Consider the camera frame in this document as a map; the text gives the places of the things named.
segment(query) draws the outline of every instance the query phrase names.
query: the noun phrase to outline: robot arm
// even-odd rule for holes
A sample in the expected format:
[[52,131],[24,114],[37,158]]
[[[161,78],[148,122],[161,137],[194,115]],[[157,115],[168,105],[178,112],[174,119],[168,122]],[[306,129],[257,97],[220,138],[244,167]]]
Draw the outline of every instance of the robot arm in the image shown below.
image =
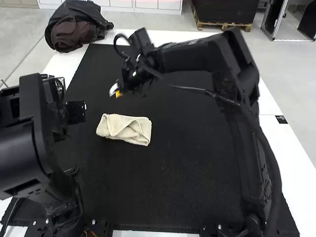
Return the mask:
[[[129,42],[133,56],[119,52],[116,47],[119,38]],[[232,132],[246,217],[245,229],[234,233],[225,223],[218,223],[221,226],[218,236],[271,236],[279,210],[281,178],[275,156],[259,125],[259,72],[241,32],[232,29],[203,39],[167,43],[155,48],[142,28],[129,38],[117,35],[114,47],[125,59],[125,67],[122,78],[110,89],[110,96],[138,92],[144,84],[163,79],[166,73],[212,73],[214,91],[171,86],[215,98]]]

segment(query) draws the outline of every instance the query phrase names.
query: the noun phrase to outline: black cable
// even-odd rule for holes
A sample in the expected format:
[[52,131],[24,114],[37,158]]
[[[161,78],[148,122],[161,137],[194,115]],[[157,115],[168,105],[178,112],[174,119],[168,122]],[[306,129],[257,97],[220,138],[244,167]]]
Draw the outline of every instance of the black cable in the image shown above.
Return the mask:
[[18,203],[19,200],[20,200],[20,198],[18,198],[15,201],[14,206],[13,206],[13,208],[11,210],[11,213],[10,213],[9,217],[7,218],[6,222],[3,224],[2,229],[0,231],[0,237],[4,237],[5,232],[6,232],[6,228],[8,227],[8,224],[9,224],[9,221],[11,219],[11,216],[12,216],[13,212],[15,211],[16,204]]
[[119,49],[118,49],[118,47],[117,47],[117,41],[118,41],[119,38],[125,39],[125,40],[128,42],[129,45],[130,45],[130,42],[128,41],[128,38],[126,37],[126,35],[123,35],[123,34],[117,34],[117,35],[114,37],[114,40],[113,40],[113,47],[114,47],[115,52],[116,52],[120,57],[122,57],[123,59],[126,60],[126,59],[130,58],[130,56],[127,55],[124,51],[123,51],[123,52],[120,52],[120,51],[119,51]]
[[[277,159],[270,147],[270,144],[265,136],[265,134],[262,131],[262,128],[260,125],[253,119],[253,115],[251,111],[244,105],[239,104],[236,101],[230,100],[226,97],[223,97],[221,95],[218,95],[214,92],[208,91],[203,88],[195,88],[195,87],[186,87],[186,86],[176,86],[171,85],[178,89],[186,89],[186,90],[192,90],[192,91],[200,91],[204,92],[206,95],[211,96],[215,99],[218,99],[224,103],[236,106],[240,109],[241,114],[245,117],[248,124],[250,125],[250,128],[255,132],[257,135],[257,138],[264,150],[264,153],[266,155],[266,159],[268,161],[268,164],[270,165],[270,172],[269,174],[272,175],[273,185],[272,185],[272,201],[271,201],[271,208],[270,208],[270,214],[267,221],[266,229],[265,229],[265,236],[270,237],[273,235],[273,232],[276,229],[276,223],[278,218],[278,213],[280,210],[280,203],[281,203],[281,196],[282,196],[282,179],[280,174],[280,169],[277,163]],[[243,236],[248,233],[241,232],[239,236]]]

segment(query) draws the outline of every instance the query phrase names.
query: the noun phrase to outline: gray floor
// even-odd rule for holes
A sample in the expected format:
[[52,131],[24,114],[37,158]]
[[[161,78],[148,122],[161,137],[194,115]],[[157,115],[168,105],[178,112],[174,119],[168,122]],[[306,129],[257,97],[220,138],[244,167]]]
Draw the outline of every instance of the gray floor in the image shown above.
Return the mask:
[[[45,40],[41,39],[52,11],[27,9],[24,17],[29,17],[28,21],[23,21],[25,18],[21,17],[14,21],[14,26],[11,23],[2,24],[12,20],[11,16],[16,16],[16,11],[18,10],[13,8],[0,8],[0,77],[7,78],[9,85],[17,84],[21,75],[41,72],[54,53]],[[197,31],[190,6],[186,2],[181,16],[120,12],[103,12],[103,15],[113,21],[117,29],[138,29],[145,26],[150,30]],[[260,30],[262,19],[263,14],[258,13],[252,32],[244,32],[243,35],[264,82],[316,166],[316,43],[270,42]],[[291,20],[291,17],[287,17],[282,22],[278,39],[295,39],[300,36],[296,32],[291,34],[288,30],[293,29],[289,24]],[[20,37],[17,39],[12,37],[13,29],[19,32]],[[25,29],[32,29],[32,32],[29,34]],[[221,32],[216,27],[203,31]],[[39,43],[26,56],[37,41]]]

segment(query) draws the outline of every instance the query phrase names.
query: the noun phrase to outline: white cabinet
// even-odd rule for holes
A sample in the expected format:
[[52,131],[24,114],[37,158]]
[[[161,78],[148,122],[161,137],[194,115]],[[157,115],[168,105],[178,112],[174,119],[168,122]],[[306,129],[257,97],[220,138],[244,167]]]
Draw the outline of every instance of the white cabinet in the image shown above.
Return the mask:
[[135,7],[158,9],[158,0],[135,0]]
[[93,2],[99,6],[110,6],[110,0],[93,0]]
[[180,10],[180,0],[158,0],[158,9]]
[[[41,9],[57,9],[65,0],[37,0]],[[101,11],[181,15],[183,0],[92,0]]]
[[113,7],[133,7],[132,0],[110,0],[110,6]]
[[39,0],[40,4],[61,4],[61,0]]

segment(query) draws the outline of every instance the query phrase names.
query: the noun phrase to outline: beige towel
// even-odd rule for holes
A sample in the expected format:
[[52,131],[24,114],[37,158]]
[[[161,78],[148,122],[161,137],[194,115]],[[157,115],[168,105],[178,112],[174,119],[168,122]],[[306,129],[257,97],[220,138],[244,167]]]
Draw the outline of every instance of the beige towel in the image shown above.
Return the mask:
[[103,114],[97,127],[97,135],[148,146],[152,134],[152,122],[146,117]]

